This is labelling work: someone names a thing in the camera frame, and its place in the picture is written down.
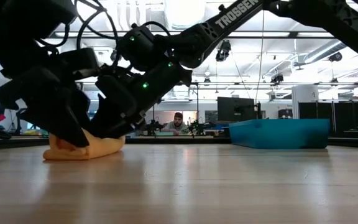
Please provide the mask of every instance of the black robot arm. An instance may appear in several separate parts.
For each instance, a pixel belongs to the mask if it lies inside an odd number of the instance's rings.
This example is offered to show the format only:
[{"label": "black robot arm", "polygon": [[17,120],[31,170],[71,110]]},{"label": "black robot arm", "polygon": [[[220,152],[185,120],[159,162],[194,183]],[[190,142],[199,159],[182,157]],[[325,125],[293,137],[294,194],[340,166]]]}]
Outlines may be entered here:
[{"label": "black robot arm", "polygon": [[89,99],[75,85],[75,71],[97,69],[92,49],[58,54],[53,46],[37,41],[50,37],[60,25],[76,19],[71,0],[0,0],[1,73],[10,81],[0,87],[0,104],[18,110],[21,118],[76,146],[86,146],[82,128],[90,122]]},{"label": "black robot arm", "polygon": [[175,57],[189,68],[200,66],[221,40],[261,10],[320,27],[358,53],[358,12],[346,0],[237,0],[220,13],[181,34],[156,36],[156,42],[175,49]]}]

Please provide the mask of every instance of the wooden table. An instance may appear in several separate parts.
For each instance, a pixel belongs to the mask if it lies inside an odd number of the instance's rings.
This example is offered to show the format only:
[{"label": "wooden table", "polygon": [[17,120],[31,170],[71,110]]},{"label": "wooden table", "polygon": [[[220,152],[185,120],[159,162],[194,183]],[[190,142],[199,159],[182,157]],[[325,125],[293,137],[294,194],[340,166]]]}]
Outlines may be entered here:
[{"label": "wooden table", "polygon": [[0,223],[358,224],[358,149],[126,145],[82,162],[0,150]]}]

